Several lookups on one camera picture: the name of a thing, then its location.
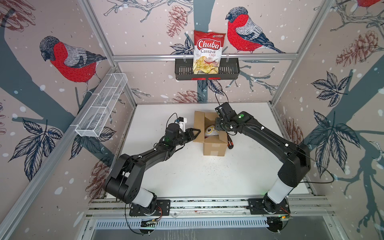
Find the plush toy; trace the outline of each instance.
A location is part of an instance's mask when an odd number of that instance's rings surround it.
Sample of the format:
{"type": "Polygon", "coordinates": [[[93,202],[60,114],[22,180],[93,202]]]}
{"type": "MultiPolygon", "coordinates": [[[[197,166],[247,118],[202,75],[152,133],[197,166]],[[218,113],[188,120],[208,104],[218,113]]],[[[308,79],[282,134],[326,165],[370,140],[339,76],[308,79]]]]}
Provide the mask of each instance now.
{"type": "Polygon", "coordinates": [[[209,136],[218,136],[218,131],[215,130],[215,125],[211,125],[205,130],[205,138],[209,136]]]}

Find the white table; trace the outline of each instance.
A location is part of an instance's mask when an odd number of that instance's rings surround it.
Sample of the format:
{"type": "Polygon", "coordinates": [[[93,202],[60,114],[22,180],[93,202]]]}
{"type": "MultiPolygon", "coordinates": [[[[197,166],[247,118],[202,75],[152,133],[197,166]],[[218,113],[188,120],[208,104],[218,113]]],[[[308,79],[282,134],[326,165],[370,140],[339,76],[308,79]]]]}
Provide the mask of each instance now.
{"type": "MultiPolygon", "coordinates": [[[[246,111],[281,136],[267,103],[231,103],[236,112],[246,111]]],[[[194,111],[214,112],[217,104],[138,105],[122,154],[150,150],[164,135],[166,122],[174,112],[193,127],[194,111]]],[[[231,136],[234,148],[224,157],[203,156],[203,144],[190,142],[169,160],[144,173],[142,187],[158,197],[213,197],[264,195],[272,187],[283,165],[258,142],[243,134],[231,136]]],[[[292,194],[308,194],[299,184],[292,194]]]]}

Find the white wire basket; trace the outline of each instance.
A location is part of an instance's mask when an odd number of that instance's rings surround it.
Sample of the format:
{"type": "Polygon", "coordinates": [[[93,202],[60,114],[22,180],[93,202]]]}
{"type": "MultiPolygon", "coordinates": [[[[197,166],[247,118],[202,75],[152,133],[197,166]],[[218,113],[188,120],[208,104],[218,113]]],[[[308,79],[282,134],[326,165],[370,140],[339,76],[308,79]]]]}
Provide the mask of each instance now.
{"type": "Polygon", "coordinates": [[[124,73],[111,74],[107,83],[98,93],[91,107],[76,127],[77,134],[81,137],[100,136],[125,84],[127,84],[127,76],[124,73]]]}

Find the bird illustration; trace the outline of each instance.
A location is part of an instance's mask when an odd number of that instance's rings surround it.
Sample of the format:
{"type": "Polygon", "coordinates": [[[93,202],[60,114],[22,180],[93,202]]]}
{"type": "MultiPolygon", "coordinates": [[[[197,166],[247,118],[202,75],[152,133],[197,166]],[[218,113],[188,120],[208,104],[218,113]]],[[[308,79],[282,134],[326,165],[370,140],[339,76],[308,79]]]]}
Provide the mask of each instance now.
{"type": "MultiPolygon", "coordinates": [[[[339,3],[339,5],[342,5],[342,4],[349,2],[349,1],[352,1],[352,0],[345,0],[341,3],[339,3]]],[[[356,9],[358,7],[365,7],[367,10],[367,13],[364,16],[366,16],[368,14],[372,14],[371,12],[368,12],[368,8],[372,5],[374,5],[375,3],[381,1],[381,0],[354,0],[354,1],[357,3],[352,7],[352,8],[354,8],[354,10],[353,11],[351,10],[352,13],[350,15],[354,15],[354,12],[356,11],[356,9]]]]}
{"type": "Polygon", "coordinates": [[[269,48],[278,53],[284,53],[277,49],[274,44],[265,36],[263,30],[257,26],[248,16],[245,7],[232,8],[227,14],[228,40],[239,51],[250,51],[269,48]]]}
{"type": "Polygon", "coordinates": [[[86,83],[83,97],[86,93],[92,93],[88,90],[88,80],[93,75],[97,76],[98,64],[107,59],[100,54],[88,52],[84,48],[72,47],[60,42],[53,36],[45,37],[41,41],[40,51],[44,61],[49,59],[66,79],[76,83],[86,83]]]}

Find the robotic arm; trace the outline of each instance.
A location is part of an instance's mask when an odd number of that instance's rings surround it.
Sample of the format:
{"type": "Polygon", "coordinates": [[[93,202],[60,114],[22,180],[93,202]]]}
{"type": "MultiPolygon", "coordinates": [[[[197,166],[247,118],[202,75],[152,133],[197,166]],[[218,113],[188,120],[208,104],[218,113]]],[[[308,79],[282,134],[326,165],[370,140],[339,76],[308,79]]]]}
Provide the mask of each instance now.
{"type": "Polygon", "coordinates": [[[228,102],[215,108],[215,129],[242,133],[271,151],[283,163],[278,178],[263,199],[264,210],[275,213],[282,200],[311,169],[310,151],[304,144],[296,145],[275,134],[247,112],[237,114],[228,102]]]}
{"type": "Polygon", "coordinates": [[[153,149],[133,156],[121,155],[104,183],[104,190],[126,204],[132,202],[142,206],[149,213],[154,212],[156,195],[140,187],[144,172],[153,165],[169,159],[200,133],[199,129],[185,129],[185,118],[178,118],[177,122],[168,125],[165,135],[153,149]],[[123,172],[130,172],[129,177],[124,176],[123,172]]]}

